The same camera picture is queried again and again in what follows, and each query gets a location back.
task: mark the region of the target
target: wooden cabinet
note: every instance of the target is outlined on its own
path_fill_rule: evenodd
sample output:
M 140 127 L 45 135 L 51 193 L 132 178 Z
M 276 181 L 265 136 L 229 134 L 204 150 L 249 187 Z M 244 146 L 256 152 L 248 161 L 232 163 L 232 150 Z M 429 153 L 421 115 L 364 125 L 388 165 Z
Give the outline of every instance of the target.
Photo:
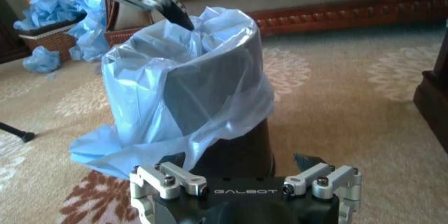
M 7 30 L 0 23 L 0 63 L 29 56 L 28 47 L 20 43 L 20 40 Z
M 431 71 L 423 72 L 423 77 L 415 91 L 413 102 L 448 152 L 448 31 L 436 66 Z

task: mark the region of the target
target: floor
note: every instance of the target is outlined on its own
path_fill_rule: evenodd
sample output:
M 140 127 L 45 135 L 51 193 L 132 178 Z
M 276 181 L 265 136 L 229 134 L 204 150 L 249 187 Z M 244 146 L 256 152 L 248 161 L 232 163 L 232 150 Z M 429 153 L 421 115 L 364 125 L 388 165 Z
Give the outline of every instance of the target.
M 448 155 L 412 103 L 432 68 L 444 25 L 268 37 L 264 71 L 277 176 L 296 174 L 293 152 L 364 174 L 355 223 L 445 223 Z M 23 144 L 0 133 L 0 223 L 139 223 L 125 181 L 71 162 L 73 139 L 113 123 L 95 63 L 53 74 L 0 65 L 0 119 L 39 133 Z

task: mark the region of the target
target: plastic bag on floor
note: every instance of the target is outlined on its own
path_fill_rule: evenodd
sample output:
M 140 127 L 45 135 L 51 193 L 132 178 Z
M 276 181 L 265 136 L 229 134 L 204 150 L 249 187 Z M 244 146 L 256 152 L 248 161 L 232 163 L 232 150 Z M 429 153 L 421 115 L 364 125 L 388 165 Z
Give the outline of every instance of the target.
M 161 21 L 103 57 L 115 125 L 71 144 L 72 160 L 120 178 L 135 165 L 185 153 L 192 169 L 220 139 L 252 130 L 273 110 L 255 21 L 207 8 L 195 31 Z
M 59 69 L 61 59 L 59 51 L 49 51 L 45 47 L 36 47 L 33 54 L 23 60 L 23 67 L 32 73 L 49 73 Z

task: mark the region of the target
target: black tripod leg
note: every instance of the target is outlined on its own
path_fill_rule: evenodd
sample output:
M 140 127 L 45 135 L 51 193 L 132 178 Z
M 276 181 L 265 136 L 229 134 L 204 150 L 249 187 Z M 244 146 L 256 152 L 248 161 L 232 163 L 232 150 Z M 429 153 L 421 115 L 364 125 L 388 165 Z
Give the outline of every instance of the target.
M 0 122 L 0 130 L 4 130 L 12 135 L 20 137 L 25 143 L 29 142 L 36 136 L 35 133 L 17 130 L 15 127 L 11 127 L 8 124 L 4 124 L 3 122 Z

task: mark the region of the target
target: crumpled blue plastic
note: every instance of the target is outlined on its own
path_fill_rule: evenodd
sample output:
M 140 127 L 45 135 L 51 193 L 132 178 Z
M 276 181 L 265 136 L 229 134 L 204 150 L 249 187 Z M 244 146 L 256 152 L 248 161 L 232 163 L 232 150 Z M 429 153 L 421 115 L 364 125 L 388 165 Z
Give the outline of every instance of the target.
M 32 55 L 23 60 L 23 67 L 32 73 L 53 72 L 60 65 L 59 51 L 49 51 L 44 46 L 36 47 Z
M 181 152 L 192 169 L 220 138 L 244 135 L 273 110 L 256 22 L 224 8 L 191 18 L 193 31 L 161 21 L 103 57 L 115 125 L 69 148 L 99 172 L 128 178 L 133 166 Z
M 104 0 L 31 0 L 24 12 L 25 19 L 15 22 L 15 29 L 33 30 L 63 21 L 75 20 L 87 14 L 68 34 L 76 38 L 76 46 L 69 49 L 73 60 L 95 61 L 109 50 L 105 40 Z
M 33 30 L 63 21 L 72 21 L 80 11 L 64 3 L 64 0 L 31 0 L 29 9 L 23 11 L 25 19 L 16 21 L 13 28 Z
M 87 16 L 68 31 L 73 36 L 76 46 L 69 49 L 73 60 L 95 61 L 109 50 L 105 40 L 105 3 L 104 0 L 65 0 Z

